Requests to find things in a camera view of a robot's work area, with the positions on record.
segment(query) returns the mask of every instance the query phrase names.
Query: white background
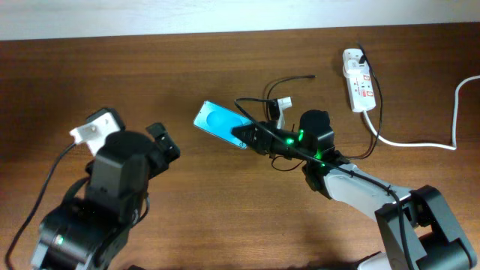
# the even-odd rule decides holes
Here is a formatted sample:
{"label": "white background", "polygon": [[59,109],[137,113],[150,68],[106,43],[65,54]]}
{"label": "white background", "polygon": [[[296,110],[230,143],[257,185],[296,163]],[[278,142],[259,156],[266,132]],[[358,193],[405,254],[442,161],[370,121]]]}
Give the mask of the white background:
{"label": "white background", "polygon": [[0,0],[0,40],[480,21],[480,0]]}

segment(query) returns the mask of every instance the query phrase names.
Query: white connector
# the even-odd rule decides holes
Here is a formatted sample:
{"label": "white connector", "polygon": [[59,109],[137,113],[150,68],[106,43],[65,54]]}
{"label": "white connector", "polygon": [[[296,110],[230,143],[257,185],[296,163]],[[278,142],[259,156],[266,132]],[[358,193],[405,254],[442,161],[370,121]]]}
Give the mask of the white connector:
{"label": "white connector", "polygon": [[363,52],[360,49],[346,49],[343,52],[343,75],[350,96],[350,106],[355,113],[375,108],[374,88],[371,82],[370,67],[361,63]]}
{"label": "white connector", "polygon": [[113,118],[113,114],[106,112],[88,124],[75,127],[70,131],[70,135],[75,138],[75,144],[86,143],[91,154],[95,156],[104,146],[107,136],[117,131],[120,131],[120,127]]}
{"label": "white connector", "polygon": [[292,106],[292,98],[291,97],[278,98],[277,102],[278,102],[278,109],[280,110],[280,117],[278,118],[277,128],[282,129],[284,128],[284,125],[285,125],[284,110]]}

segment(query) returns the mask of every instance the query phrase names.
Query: blue card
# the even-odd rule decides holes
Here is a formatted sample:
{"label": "blue card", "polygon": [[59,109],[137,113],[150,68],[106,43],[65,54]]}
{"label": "blue card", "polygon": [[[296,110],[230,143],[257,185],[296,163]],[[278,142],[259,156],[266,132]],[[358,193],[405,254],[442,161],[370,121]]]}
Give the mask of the blue card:
{"label": "blue card", "polygon": [[208,100],[203,103],[193,121],[194,126],[241,149],[246,149],[247,145],[232,135],[232,128],[251,123],[248,118]]}

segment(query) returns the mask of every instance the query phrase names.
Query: white power strip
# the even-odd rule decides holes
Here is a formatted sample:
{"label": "white power strip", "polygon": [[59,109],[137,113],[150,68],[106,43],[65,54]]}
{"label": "white power strip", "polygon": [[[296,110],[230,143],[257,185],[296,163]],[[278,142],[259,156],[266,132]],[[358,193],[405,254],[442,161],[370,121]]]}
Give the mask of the white power strip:
{"label": "white power strip", "polygon": [[354,113],[375,108],[375,95],[372,86],[370,67],[361,63],[363,52],[360,49],[346,49],[343,52],[343,75],[346,77],[350,106]]}

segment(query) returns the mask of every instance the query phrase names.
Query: wooden surface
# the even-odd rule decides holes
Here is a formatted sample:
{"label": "wooden surface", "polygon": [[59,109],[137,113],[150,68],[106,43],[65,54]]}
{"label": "wooden surface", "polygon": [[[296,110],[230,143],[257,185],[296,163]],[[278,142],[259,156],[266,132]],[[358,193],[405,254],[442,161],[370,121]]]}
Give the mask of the wooden surface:
{"label": "wooden surface", "polygon": [[[261,97],[267,82],[316,74],[274,93],[292,96],[287,127],[305,110],[326,110],[337,149],[361,154],[370,137],[350,110],[341,73],[342,51],[361,41],[382,84],[383,135],[449,143],[455,87],[480,74],[479,31],[479,24],[454,24],[1,42],[0,252],[53,159],[71,143],[68,131],[104,106],[115,107],[133,131],[163,122],[182,154],[150,182],[150,214],[112,269],[285,269],[381,251],[372,220],[312,192],[299,169],[277,172],[267,157],[196,129],[194,117],[203,101],[233,110],[234,98]],[[356,162],[396,185],[438,188],[477,251],[479,89],[477,81],[461,92],[457,151],[380,143]],[[245,107],[263,117],[260,105]],[[377,122],[378,109],[370,115]],[[60,163],[13,253],[18,269],[28,268],[41,218],[85,175],[90,159],[82,146]]]}

